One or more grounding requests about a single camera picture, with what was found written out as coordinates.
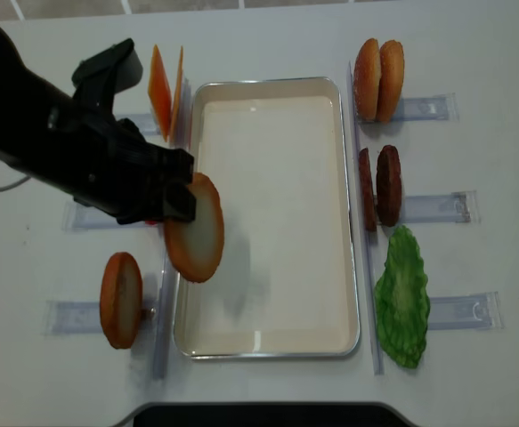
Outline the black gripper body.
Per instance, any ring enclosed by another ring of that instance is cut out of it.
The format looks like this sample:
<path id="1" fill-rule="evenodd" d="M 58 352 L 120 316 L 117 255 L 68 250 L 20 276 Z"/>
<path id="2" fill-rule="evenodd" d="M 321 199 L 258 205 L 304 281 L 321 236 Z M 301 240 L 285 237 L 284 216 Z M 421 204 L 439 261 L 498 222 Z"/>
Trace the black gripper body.
<path id="1" fill-rule="evenodd" d="M 132 121 L 53 106 L 47 131 L 60 150 L 51 159 L 48 185 L 121 225 L 165 220 L 163 192 L 176 181 L 166 177 L 166 148 L 144 140 Z"/>

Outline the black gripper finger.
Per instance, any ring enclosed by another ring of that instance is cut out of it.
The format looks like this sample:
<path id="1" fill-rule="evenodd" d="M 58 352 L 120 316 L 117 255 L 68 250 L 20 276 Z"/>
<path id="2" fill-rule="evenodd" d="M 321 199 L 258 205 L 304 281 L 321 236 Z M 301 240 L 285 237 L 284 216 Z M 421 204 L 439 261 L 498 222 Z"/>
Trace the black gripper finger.
<path id="1" fill-rule="evenodd" d="M 169 182 L 163 192 L 163 216 L 165 220 L 193 222 L 196 216 L 196 198 L 186 184 Z"/>
<path id="2" fill-rule="evenodd" d="M 184 149 L 165 149 L 165 172 L 168 180 L 192 182 L 194 157 Z"/>

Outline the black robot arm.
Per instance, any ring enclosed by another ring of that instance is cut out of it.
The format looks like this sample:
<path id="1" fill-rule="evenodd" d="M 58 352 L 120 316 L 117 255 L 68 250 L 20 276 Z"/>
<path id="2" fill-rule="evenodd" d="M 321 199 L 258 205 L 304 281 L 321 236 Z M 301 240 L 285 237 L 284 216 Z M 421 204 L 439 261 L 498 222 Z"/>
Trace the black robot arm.
<path id="1" fill-rule="evenodd" d="M 0 28 L 0 161 L 120 224 L 192 222 L 192 155 L 147 142 L 113 114 L 116 94 L 141 78 L 126 39 L 83 60 L 67 95 L 28 69 Z"/>

